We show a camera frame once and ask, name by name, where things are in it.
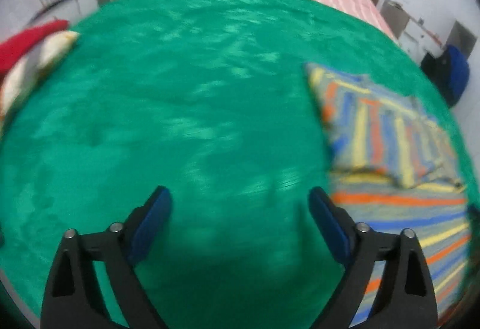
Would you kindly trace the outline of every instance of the blue gripper pad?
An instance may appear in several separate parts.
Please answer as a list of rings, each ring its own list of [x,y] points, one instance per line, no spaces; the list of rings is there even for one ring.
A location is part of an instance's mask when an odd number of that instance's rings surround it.
[[[150,210],[137,227],[126,252],[127,261],[135,266],[146,259],[152,243],[160,228],[165,224],[172,211],[172,197],[168,189],[158,193]]]
[[[333,258],[339,264],[347,265],[351,258],[350,241],[335,218],[335,205],[325,192],[313,189],[309,196],[309,208]]]

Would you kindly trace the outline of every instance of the red cloth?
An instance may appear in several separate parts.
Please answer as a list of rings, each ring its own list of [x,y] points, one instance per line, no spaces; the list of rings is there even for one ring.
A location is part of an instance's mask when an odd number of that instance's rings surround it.
[[[0,79],[6,76],[18,60],[38,42],[52,33],[68,28],[68,21],[54,20],[47,24],[24,30],[0,44]]]

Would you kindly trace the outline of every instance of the green fabric surface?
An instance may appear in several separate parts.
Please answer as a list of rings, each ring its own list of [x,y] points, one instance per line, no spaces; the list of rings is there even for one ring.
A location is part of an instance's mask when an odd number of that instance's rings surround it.
[[[332,8],[118,0],[74,30],[77,46],[0,150],[0,266],[35,313],[64,230],[104,230],[165,185],[172,217],[136,272],[167,325],[309,327],[343,269],[307,209],[309,189],[328,190],[330,153],[306,61],[420,98],[478,201],[436,89],[382,32]]]

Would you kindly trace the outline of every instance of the silver pin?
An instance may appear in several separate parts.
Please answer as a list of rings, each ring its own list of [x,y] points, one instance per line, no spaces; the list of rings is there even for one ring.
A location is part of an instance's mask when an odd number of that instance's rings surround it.
[[[77,234],[77,231],[74,228],[69,228],[66,232],[63,233],[63,237],[72,238]]]
[[[110,225],[109,230],[113,233],[118,233],[119,231],[123,230],[123,223],[121,222],[114,222]]]
[[[357,230],[361,231],[362,233],[366,233],[370,230],[370,226],[368,226],[365,222],[359,222],[356,225]]]
[[[408,238],[415,238],[415,232],[411,228],[404,228],[402,233]]]

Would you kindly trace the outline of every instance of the bed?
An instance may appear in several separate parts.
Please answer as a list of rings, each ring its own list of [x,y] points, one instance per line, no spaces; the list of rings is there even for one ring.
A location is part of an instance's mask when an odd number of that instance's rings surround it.
[[[343,273],[306,206],[309,189],[330,188],[332,161],[302,70],[309,61],[421,100],[476,203],[457,124],[377,1],[118,0],[76,25],[76,47],[19,111],[0,154],[0,265],[23,301],[39,314],[64,230],[102,230],[161,184],[172,220],[136,273],[170,327],[309,326]],[[457,231],[426,252],[441,314],[468,264],[460,207],[448,219]],[[448,249],[454,256],[438,255]],[[368,315],[376,280],[354,323]]]

